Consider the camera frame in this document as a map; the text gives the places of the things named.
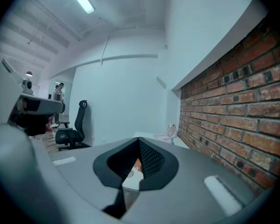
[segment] ceiling beam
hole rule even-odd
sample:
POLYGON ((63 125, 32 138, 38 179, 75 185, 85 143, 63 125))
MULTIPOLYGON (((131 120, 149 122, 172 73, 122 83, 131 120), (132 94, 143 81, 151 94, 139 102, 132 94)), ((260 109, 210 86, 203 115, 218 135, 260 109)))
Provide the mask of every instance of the ceiling beam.
POLYGON ((17 33, 17 34, 27 38, 28 41, 32 40, 32 42, 34 42, 35 44, 45 48, 46 50, 52 52, 53 54, 55 54, 55 55, 58 54, 58 49, 56 49, 55 47, 51 46, 47 42, 41 41, 39 38, 35 37, 35 35, 30 34, 29 32, 23 30, 22 28, 14 25, 10 21, 4 20, 1 24, 2 24, 2 26, 6 27, 7 29, 12 30, 15 33, 17 33))
POLYGON ((25 46, 23 46, 23 45, 21 45, 21 44, 18 44, 17 42, 15 42, 15 41, 13 41, 13 40, 11 40, 11 39, 8 39, 8 38, 6 38, 6 37, 3 36, 3 35, 0 35, 0 42, 1 42, 1 43, 4 43, 4 44, 6 44, 6 45, 9 45, 9 46, 11 46, 11 47, 13 47, 13 48, 16 48, 16 49, 18 49, 18 50, 21 50, 21 51, 23 51, 23 52, 25 52, 25 53, 27 53, 27 54, 29 54, 29 55, 31 55, 31 56, 34 56, 34 57, 36 57, 36 58, 39 58, 39 59, 41 59, 41 60, 43 60, 43 61, 45 61, 45 62, 48 62, 48 63, 50 62, 50 58, 49 58, 49 57, 44 56, 44 55, 40 54, 40 53, 37 52, 37 51, 30 50, 30 49, 28 49, 27 47, 25 47, 25 46))
POLYGON ((76 40, 81 41, 81 38, 75 34, 68 26, 64 24, 58 17, 56 17, 50 10, 46 8, 39 0, 29 0, 32 2, 36 7, 42 10, 46 15, 48 15, 51 19, 58 23, 64 30, 66 30, 69 34, 71 34, 76 40))
POLYGON ((26 59, 26 58, 24 58, 24 57, 22 57, 22 56, 19 56, 19 55, 17 55, 17 54, 14 54, 14 53, 8 51, 8 50, 2 49, 1 47, 0 47, 0 54, 1 54, 2 56, 9 56, 9 57, 11 57, 11 58, 13 58, 13 59, 16 59, 16 60, 19 60, 19 61, 21 61, 21 62, 26 62, 27 64, 32 65, 32 66, 35 66, 36 68, 41 69, 41 70, 44 69, 44 68, 46 67, 46 66, 43 65, 43 64, 39 64, 38 62, 35 62, 35 61, 31 61, 31 60, 29 60, 29 59, 26 59))
POLYGON ((48 24, 45 24, 41 20, 39 20, 37 17, 35 17, 33 14, 25 11, 20 10, 18 8, 12 9, 12 13, 16 15, 17 17, 21 18, 34 28, 40 28, 40 31, 50 37, 52 40, 56 41, 58 44, 62 45, 63 47, 67 48, 70 44, 68 40, 66 40, 64 37, 59 35, 56 31, 54 31, 52 28, 49 27, 48 24))

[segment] brick wall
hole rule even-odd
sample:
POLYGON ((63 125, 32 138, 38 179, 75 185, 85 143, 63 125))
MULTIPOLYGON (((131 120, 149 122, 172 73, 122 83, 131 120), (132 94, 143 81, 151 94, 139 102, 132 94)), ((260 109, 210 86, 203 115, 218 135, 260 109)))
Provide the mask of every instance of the brick wall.
POLYGON ((182 87, 178 136, 257 192, 280 176, 280 36, 265 18, 182 87))

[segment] ceiling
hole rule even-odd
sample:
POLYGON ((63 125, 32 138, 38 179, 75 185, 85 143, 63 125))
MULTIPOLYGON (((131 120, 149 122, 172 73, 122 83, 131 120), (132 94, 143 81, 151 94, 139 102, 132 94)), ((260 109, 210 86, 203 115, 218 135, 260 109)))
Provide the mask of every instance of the ceiling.
POLYGON ((123 28, 164 29, 167 0, 90 0, 87 14, 76 0, 17 0, 0 26, 0 59, 23 77, 53 64, 64 49, 93 35, 123 28))

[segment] black mesh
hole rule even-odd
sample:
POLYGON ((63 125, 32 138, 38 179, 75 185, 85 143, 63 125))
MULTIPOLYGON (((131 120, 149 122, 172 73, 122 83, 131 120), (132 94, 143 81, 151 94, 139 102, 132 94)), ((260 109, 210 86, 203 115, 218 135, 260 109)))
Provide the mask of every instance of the black mesh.
POLYGON ((160 171, 164 157, 153 150, 151 147, 139 141, 140 143, 140 162, 142 164, 143 176, 147 178, 160 171))
POLYGON ((179 166, 172 153, 144 138, 134 138, 99 155, 93 163, 93 171, 103 185, 120 189, 137 158, 144 177, 140 191, 162 189, 175 177, 179 166))
POLYGON ((84 140, 85 135, 83 132, 82 124, 83 124, 85 109, 87 107, 87 101, 86 100, 80 101, 79 106, 80 107, 79 107, 78 114, 77 114, 76 121, 75 121, 75 128, 76 128, 77 132, 79 133, 80 137, 82 138, 82 140, 84 140))
POLYGON ((112 155, 108 159, 107 165, 114 173, 125 180, 137 161, 138 153, 138 142, 134 142, 133 144, 112 155))

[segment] white wall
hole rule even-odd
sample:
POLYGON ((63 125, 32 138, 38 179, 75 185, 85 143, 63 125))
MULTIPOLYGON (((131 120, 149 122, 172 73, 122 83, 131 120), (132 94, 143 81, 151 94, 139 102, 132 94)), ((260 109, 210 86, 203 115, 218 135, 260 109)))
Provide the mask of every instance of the white wall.
POLYGON ((32 85, 33 95, 38 97, 39 92, 39 86, 38 85, 32 85))
POLYGON ((156 81, 157 59, 132 58, 89 64, 77 68, 71 98, 70 122, 78 102, 87 100, 85 142, 93 145, 132 137, 135 132, 163 133, 165 90, 156 81))
POLYGON ((180 88, 177 87, 179 82, 223 39, 251 1, 169 0, 166 39, 170 75, 167 83, 170 89, 180 88))
POLYGON ((47 99, 49 95, 50 81, 44 80, 42 82, 39 82, 38 86, 39 86, 38 97, 47 99))

